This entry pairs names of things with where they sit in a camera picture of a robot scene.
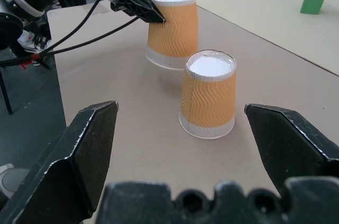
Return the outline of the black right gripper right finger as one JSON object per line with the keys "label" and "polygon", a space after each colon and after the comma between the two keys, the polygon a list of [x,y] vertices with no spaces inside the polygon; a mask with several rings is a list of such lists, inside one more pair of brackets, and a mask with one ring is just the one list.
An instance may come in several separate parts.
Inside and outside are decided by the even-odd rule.
{"label": "black right gripper right finger", "polygon": [[279,193],[290,177],[339,178],[339,146],[293,110],[246,104],[244,112],[264,168]]}

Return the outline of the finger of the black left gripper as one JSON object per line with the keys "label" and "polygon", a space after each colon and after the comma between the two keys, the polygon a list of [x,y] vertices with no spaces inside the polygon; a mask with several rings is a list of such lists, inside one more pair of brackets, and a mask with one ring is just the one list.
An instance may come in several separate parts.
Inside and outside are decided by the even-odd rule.
{"label": "finger of the black left gripper", "polygon": [[165,18],[151,0],[114,0],[111,9],[124,11],[129,16],[136,16],[146,23],[165,23]]}

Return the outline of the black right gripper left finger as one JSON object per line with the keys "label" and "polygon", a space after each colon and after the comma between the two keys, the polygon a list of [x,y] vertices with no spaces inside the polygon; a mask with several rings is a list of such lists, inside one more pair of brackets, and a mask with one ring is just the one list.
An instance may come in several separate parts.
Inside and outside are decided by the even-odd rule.
{"label": "black right gripper left finger", "polygon": [[31,167],[15,167],[17,190],[0,206],[0,224],[81,224],[96,211],[119,105],[80,110]]}

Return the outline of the orange ribbed paper cup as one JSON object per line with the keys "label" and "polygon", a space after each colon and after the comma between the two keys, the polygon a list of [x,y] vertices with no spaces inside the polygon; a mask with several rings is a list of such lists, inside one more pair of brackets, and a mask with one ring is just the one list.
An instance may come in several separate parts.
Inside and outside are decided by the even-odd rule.
{"label": "orange ribbed paper cup", "polygon": [[147,58],[168,69],[184,69],[188,58],[198,51],[199,29],[196,0],[152,0],[165,18],[150,23]]}
{"label": "orange ribbed paper cup", "polygon": [[185,64],[179,122],[199,139],[219,139],[235,124],[237,64],[230,55],[201,50]]}

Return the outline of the grey round robot foot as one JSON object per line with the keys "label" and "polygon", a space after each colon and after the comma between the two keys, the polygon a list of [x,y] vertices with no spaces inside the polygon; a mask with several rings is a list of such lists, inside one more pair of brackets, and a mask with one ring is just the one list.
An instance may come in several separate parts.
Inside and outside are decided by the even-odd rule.
{"label": "grey round robot foot", "polygon": [[0,206],[4,205],[17,190],[17,184],[13,176],[14,168],[13,164],[0,166]]}

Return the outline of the black metal table leg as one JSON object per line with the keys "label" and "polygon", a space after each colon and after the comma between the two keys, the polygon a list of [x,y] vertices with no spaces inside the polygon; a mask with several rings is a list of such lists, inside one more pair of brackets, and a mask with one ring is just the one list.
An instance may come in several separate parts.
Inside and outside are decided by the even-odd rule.
{"label": "black metal table leg", "polygon": [[13,114],[12,107],[11,107],[11,104],[10,104],[10,100],[8,98],[8,94],[7,94],[7,90],[6,90],[6,86],[5,86],[5,83],[4,83],[4,80],[3,80],[1,70],[0,70],[0,89],[1,89],[1,92],[2,92],[3,100],[4,100],[5,107],[7,109],[8,114]]}

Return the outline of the white and red shoe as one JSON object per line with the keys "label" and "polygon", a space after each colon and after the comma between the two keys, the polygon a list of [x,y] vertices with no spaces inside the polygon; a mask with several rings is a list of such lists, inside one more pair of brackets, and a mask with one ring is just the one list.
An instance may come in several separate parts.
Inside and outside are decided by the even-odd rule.
{"label": "white and red shoe", "polygon": [[25,50],[28,51],[43,51],[50,45],[51,42],[51,40],[47,37],[40,34],[34,34],[33,32],[26,30],[23,30],[23,33],[17,41]]}

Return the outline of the green wooden block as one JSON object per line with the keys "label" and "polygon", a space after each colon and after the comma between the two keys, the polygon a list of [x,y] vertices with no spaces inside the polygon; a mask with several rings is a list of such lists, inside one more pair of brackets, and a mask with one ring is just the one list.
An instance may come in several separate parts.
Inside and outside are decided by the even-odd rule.
{"label": "green wooden block", "polygon": [[303,0],[300,13],[318,15],[324,0]]}

